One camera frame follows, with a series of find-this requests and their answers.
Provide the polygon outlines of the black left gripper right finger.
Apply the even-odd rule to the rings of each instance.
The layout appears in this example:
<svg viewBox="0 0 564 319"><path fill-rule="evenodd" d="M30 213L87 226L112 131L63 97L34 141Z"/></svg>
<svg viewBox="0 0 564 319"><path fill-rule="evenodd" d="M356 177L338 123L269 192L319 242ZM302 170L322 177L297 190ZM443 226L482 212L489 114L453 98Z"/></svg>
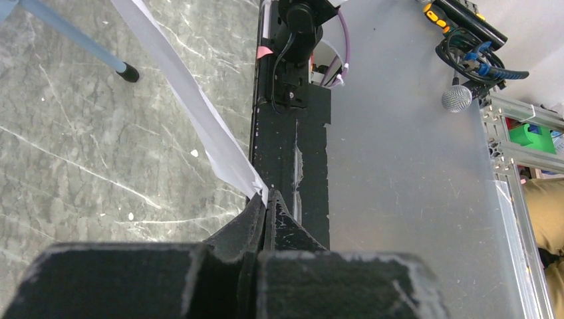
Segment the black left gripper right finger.
<svg viewBox="0 0 564 319"><path fill-rule="evenodd" d="M434 273L416 255L329 251L269 192L258 257L259 318L448 318Z"/></svg>

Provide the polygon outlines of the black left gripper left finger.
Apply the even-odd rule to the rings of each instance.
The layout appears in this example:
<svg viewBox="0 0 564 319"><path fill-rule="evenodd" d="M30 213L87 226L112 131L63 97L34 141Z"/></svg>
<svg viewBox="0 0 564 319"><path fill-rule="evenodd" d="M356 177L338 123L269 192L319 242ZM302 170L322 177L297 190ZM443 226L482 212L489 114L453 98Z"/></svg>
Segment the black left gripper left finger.
<svg viewBox="0 0 564 319"><path fill-rule="evenodd" d="M199 243L59 243L26 270L5 318L251 318L266 206Z"/></svg>

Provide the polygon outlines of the white sheet music page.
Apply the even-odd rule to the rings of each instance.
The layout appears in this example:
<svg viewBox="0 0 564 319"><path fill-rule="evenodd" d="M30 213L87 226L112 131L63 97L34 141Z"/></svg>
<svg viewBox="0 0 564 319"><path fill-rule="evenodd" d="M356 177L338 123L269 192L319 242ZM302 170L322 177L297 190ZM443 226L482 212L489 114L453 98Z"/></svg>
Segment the white sheet music page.
<svg viewBox="0 0 564 319"><path fill-rule="evenodd" d="M216 176L248 198L257 197L267 204L267 185L144 2L117 0L112 4L164 74L203 144Z"/></svg>

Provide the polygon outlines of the light blue music stand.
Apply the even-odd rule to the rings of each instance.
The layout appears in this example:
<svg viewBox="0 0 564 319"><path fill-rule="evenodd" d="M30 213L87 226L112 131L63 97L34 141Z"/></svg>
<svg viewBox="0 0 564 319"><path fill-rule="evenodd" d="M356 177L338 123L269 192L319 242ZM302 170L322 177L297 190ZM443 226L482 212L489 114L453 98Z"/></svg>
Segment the light blue music stand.
<svg viewBox="0 0 564 319"><path fill-rule="evenodd" d="M103 46L99 45L41 1L1 1L1 22L11 14L16 6L22 7L33 16L62 33L84 50L93 54L98 60L113 68L125 81L135 83L140 80L140 74L136 68L110 53Z"/></svg>

